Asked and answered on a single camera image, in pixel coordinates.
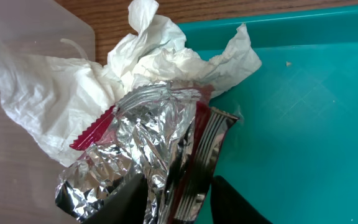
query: crumpled aluminum foil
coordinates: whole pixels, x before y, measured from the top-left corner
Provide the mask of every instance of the crumpled aluminum foil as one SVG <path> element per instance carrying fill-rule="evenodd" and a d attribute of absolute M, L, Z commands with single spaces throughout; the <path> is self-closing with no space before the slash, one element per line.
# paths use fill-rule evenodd
<path fill-rule="evenodd" d="M 126 95 L 102 138 L 60 175 L 56 204 L 82 222 L 142 173 L 149 186 L 144 223 L 195 221 L 226 131 L 237 120 L 208 108 L 210 93 L 162 82 Z"/>

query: teal tray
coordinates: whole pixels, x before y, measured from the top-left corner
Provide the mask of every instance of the teal tray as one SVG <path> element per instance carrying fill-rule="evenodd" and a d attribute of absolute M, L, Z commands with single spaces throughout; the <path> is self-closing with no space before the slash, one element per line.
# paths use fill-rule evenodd
<path fill-rule="evenodd" d="M 358 6 L 180 27 L 207 60 L 242 22 L 263 65 L 211 102 L 242 118 L 215 174 L 273 223 L 358 223 Z"/>

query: white napkin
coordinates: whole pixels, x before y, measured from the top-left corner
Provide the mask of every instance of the white napkin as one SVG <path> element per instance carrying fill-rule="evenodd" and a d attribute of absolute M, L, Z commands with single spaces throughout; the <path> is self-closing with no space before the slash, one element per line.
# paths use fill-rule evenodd
<path fill-rule="evenodd" d="M 154 0 L 134 0 L 128 34 L 108 54 L 108 64 L 77 58 L 22 55 L 0 43 L 1 105 L 52 159 L 71 165 L 82 152 L 70 149 L 103 112 L 126 93 L 158 80 L 212 84 L 213 96 L 254 73 L 261 62 L 246 26 L 237 28 L 222 55 L 208 62 L 185 48 L 186 37 L 169 18 L 155 15 Z"/>

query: clear plastic container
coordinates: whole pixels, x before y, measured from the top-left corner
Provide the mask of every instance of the clear plastic container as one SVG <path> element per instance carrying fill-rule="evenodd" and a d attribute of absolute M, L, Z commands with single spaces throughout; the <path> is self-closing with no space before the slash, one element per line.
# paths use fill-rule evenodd
<path fill-rule="evenodd" d="M 0 39 L 10 49 L 55 57 L 94 60 L 92 28 L 53 0 L 0 0 Z M 0 105 L 0 223 L 76 223 L 55 206 L 63 170 Z"/>

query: black object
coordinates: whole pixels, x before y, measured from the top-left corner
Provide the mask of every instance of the black object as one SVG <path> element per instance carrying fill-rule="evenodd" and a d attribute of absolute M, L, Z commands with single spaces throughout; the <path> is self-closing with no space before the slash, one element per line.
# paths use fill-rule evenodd
<path fill-rule="evenodd" d="M 270 224 L 223 177 L 211 183 L 211 211 L 214 224 Z"/>
<path fill-rule="evenodd" d="M 143 174 L 135 175 L 83 224 L 143 223 L 147 190 Z M 271 224 L 221 176 L 212 179 L 211 211 L 214 224 Z"/>
<path fill-rule="evenodd" d="M 104 207 L 83 224 L 140 224 L 143 223 L 147 203 L 147 180 L 136 174 L 116 195 L 108 198 Z"/>

